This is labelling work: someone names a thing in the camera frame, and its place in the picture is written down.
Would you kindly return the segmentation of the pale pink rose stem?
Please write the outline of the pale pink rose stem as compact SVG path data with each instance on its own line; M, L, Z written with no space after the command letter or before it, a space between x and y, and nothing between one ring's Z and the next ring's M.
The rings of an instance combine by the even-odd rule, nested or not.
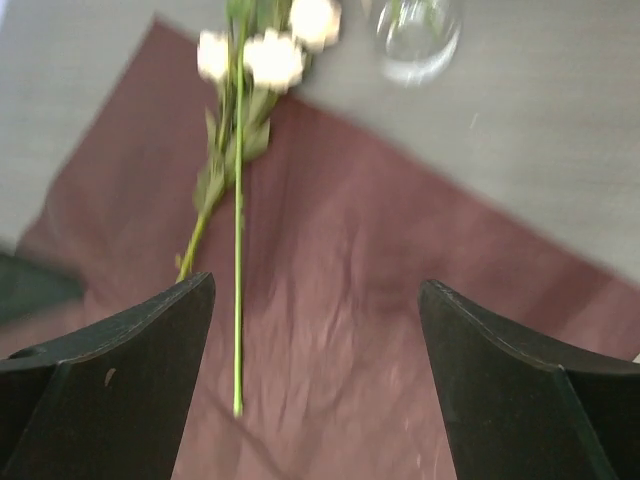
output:
M235 183L241 162L261 155L270 136L269 115L280 96L298 84L306 54L287 32L269 28L245 41L238 57L228 34L203 30L196 50L199 76L218 90L218 112L205 111L207 161L194 191L197 220L186 251L176 258L179 281L191 272L196 250L214 207Z

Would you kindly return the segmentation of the white rose stem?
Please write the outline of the white rose stem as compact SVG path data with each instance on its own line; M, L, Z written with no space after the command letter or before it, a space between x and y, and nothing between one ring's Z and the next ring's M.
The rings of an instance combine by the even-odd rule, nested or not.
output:
M266 149L275 103L300 83L310 56L335 44L342 9L336 1L230 1L235 31L229 54L235 89L234 181L234 393L233 414L243 413L243 166Z

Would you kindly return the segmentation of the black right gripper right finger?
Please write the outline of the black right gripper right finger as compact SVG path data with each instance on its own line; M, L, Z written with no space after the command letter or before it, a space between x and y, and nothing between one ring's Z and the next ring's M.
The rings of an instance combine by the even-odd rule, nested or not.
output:
M497 315L436 280L419 313L460 479L635 479L639 367Z

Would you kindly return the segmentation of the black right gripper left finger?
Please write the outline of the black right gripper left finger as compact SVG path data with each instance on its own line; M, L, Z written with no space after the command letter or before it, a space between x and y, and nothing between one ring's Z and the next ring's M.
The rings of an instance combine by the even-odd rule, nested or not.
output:
M2 477L170 478L214 300L199 273L3 359Z

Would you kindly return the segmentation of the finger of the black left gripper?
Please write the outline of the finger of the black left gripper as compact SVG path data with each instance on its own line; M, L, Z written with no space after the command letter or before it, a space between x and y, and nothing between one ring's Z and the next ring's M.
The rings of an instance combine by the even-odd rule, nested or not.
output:
M1 251L1 324L81 299L84 285L69 272L35 258Z

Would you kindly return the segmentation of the dark red wrapping paper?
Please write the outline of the dark red wrapping paper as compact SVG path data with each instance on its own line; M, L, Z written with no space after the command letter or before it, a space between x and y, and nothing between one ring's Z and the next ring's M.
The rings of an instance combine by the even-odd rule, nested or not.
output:
M19 251L81 299L11 323L11 353L173 284L206 153L195 45L155 21L54 180ZM244 413L233 390L233 202L197 269L216 282L178 479L460 479L419 313L436 280L541 334L632 361L639 290L366 131L293 98L244 173Z

